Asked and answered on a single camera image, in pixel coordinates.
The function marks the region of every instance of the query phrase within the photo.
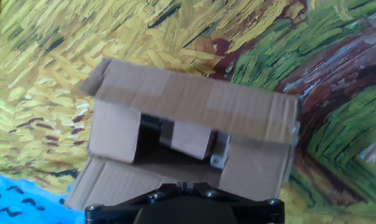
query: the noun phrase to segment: van gogh painting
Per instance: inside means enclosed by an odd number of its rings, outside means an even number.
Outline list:
[[[83,223],[103,57],[299,95],[286,222],[376,223],[376,0],[2,0],[0,224]]]

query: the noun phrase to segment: cardboard piece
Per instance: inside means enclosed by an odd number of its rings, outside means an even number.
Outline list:
[[[179,121],[165,121],[160,143],[197,159],[210,155],[217,133],[211,128]]]
[[[208,182],[252,200],[278,197],[297,140],[297,97],[108,58],[80,90],[97,101],[90,158],[66,206],[115,205],[176,181]],[[141,157],[137,141],[142,113],[187,127],[169,131],[171,146],[177,133],[198,127],[207,131],[192,138],[189,147],[146,147]],[[184,155],[207,155],[208,147],[203,146],[209,144],[209,130],[230,136],[223,171]],[[198,136],[201,143],[192,151]]]

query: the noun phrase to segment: box opening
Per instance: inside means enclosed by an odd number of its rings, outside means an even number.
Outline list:
[[[162,119],[141,115],[133,169],[177,180],[211,182],[218,186],[221,170],[210,165],[210,156],[196,159],[159,142]]]

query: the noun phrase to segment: cardboard flap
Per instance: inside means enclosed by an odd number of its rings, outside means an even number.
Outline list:
[[[219,189],[251,200],[278,198],[291,147],[231,136]]]
[[[208,182],[217,187],[220,180],[220,171],[210,169],[205,164],[182,161],[167,153],[155,154],[150,161],[131,165],[90,156],[65,205],[78,210],[93,203],[117,205],[155,190],[165,183]]]
[[[90,156],[65,205],[83,210],[93,203],[117,205],[176,180],[130,169],[128,164]]]
[[[98,156],[133,162],[140,121],[139,111],[97,100],[88,150]]]
[[[143,113],[232,135],[285,143],[294,139],[295,96],[111,59],[104,59],[80,90]]]

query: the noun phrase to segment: yellow brushstroke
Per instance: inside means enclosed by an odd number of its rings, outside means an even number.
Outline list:
[[[197,50],[189,50],[189,49],[180,49],[178,53],[179,55],[188,55],[188,56],[193,56],[193,57],[197,57],[200,59],[208,59],[208,60],[214,59],[215,57],[215,55],[212,55],[212,54],[200,52]]]
[[[295,19],[299,12],[304,9],[303,4],[301,2],[296,2],[294,5],[290,6],[289,9],[286,11],[286,17]]]
[[[275,0],[273,5],[270,6],[263,15],[263,19],[258,22],[258,24],[245,32],[245,34],[239,37],[237,40],[233,42],[233,45],[227,51],[228,53],[237,50],[241,47],[245,42],[254,39],[255,37],[259,36],[262,32],[264,32],[267,27],[269,27],[274,20],[282,13],[282,10],[287,5],[286,0]]]
[[[158,68],[165,68],[166,67],[162,58],[156,53],[155,50],[148,50],[146,53],[148,53],[149,57],[151,58],[151,60],[152,60],[152,62],[155,66],[157,66]]]

